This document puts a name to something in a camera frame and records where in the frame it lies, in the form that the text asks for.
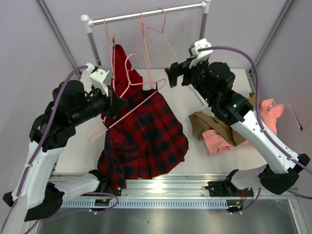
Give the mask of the red plaid skirt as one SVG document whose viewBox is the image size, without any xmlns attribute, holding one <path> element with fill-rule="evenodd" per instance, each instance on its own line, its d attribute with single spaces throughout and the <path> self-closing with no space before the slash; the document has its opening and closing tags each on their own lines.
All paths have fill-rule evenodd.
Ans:
<svg viewBox="0 0 312 234">
<path fill-rule="evenodd" d="M 124 119 L 105 134 L 97 163 L 110 186 L 124 189 L 128 179 L 167 174 L 184 161 L 188 139 L 161 93 L 138 91 L 120 116 Z"/>
</svg>

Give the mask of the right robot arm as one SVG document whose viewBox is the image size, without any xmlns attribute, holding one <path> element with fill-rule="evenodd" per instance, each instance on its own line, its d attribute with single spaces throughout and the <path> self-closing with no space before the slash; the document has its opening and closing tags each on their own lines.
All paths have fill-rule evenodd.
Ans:
<svg viewBox="0 0 312 234">
<path fill-rule="evenodd" d="M 261 167 L 231 171 L 224 180 L 229 194 L 259 187 L 281 195 L 296 183 L 310 158 L 281 142 L 257 117 L 256 110 L 246 98 L 232 89 L 235 74 L 226 63 L 200 61 L 194 64 L 189 58 L 183 63 L 173 63 L 165 68 L 165 72 L 171 87 L 175 87 L 177 78 L 182 76 L 182 85 L 193 86 L 215 117 L 241 134 L 265 159 L 266 165 Z"/>
</svg>

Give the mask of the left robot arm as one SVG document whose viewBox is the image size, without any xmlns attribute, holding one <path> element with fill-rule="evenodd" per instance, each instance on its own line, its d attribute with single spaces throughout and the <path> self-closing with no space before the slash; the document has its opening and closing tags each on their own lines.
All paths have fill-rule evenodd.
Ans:
<svg viewBox="0 0 312 234">
<path fill-rule="evenodd" d="M 12 209 L 9 221 L 48 218 L 64 202 L 104 190 L 105 177 L 96 170 L 63 184 L 51 183 L 49 178 L 68 140 L 76 134 L 76 128 L 99 115 L 114 117 L 126 105 L 126 100 L 118 97 L 111 86 L 104 89 L 93 86 L 86 92 L 78 80 L 61 83 L 52 94 L 53 101 L 32 125 L 29 154 L 19 185 L 3 196 L 3 201 Z"/>
</svg>

